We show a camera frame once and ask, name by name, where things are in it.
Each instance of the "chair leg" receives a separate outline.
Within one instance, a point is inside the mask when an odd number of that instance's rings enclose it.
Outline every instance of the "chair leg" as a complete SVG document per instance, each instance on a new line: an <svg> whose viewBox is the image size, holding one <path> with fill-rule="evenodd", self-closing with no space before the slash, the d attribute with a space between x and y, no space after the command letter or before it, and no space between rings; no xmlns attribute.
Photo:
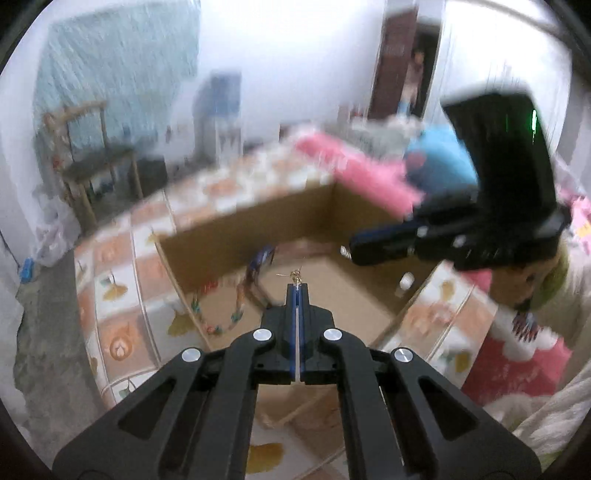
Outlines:
<svg viewBox="0 0 591 480"><path fill-rule="evenodd" d="M135 160L135 157L131 158L131 165L133 166L133 169L134 169L135 188L138 191L138 197L140 199L142 199L142 198L144 198L144 192L142 192L142 185L139 182L138 163Z"/></svg>
<svg viewBox="0 0 591 480"><path fill-rule="evenodd" d="M74 208L74 196L72 195L72 189L70 188L70 184L64 181L64 188L66 189L66 202L72 208Z"/></svg>
<svg viewBox="0 0 591 480"><path fill-rule="evenodd" d="M110 166L109 171L111 172L111 180L113 181L113 190L115 190L115 169Z"/></svg>
<svg viewBox="0 0 591 480"><path fill-rule="evenodd" d="M86 194L86 188L85 188L84 184L79 183L78 188L80 189L80 195L82 195L82 203L84 203L84 206L86 207L86 210L88 211L88 213L90 215L90 219L92 220L92 223L94 225L96 225L96 216L95 216L94 210L92 209L92 205L90 204L90 200L88 199L88 195Z"/></svg>

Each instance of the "door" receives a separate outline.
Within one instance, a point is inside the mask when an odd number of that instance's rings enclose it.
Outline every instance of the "door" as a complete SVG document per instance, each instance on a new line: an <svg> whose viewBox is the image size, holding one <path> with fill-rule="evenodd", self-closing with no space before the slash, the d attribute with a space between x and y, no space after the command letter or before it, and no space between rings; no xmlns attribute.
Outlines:
<svg viewBox="0 0 591 480"><path fill-rule="evenodd" d="M417 31L417 12L416 9L409 10L385 21L369 105L370 118L384 119L398 110Z"/></svg>

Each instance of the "handheld device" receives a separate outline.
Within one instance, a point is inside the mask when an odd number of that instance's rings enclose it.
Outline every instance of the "handheld device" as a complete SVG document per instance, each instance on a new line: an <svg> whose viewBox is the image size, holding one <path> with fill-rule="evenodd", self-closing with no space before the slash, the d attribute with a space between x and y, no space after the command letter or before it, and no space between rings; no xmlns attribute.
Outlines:
<svg viewBox="0 0 591 480"><path fill-rule="evenodd" d="M530 97L487 93L448 100L443 109L470 153L478 187L427 197L402 224L353 236L352 261L375 265L416 255L478 270L554 257L571 216L556 201Z"/></svg>

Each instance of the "plastic bag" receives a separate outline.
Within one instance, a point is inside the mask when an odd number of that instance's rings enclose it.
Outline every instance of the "plastic bag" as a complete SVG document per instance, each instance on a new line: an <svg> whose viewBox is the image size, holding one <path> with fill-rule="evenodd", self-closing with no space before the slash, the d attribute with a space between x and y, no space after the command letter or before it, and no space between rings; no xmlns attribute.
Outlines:
<svg viewBox="0 0 591 480"><path fill-rule="evenodd" d="M37 244L33 259L45 267L52 267L70 251L81 229L72 209L59 197L39 197L43 210L44 226L37 227Z"/></svg>

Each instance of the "human hand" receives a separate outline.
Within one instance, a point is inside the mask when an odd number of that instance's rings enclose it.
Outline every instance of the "human hand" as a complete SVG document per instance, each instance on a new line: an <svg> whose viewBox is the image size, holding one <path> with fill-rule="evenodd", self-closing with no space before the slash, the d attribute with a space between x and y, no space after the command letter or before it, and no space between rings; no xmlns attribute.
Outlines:
<svg viewBox="0 0 591 480"><path fill-rule="evenodd" d="M554 258L525 267L505 267L492 271L489 296L497 303L515 308L530 299L560 259L560 249Z"/></svg>

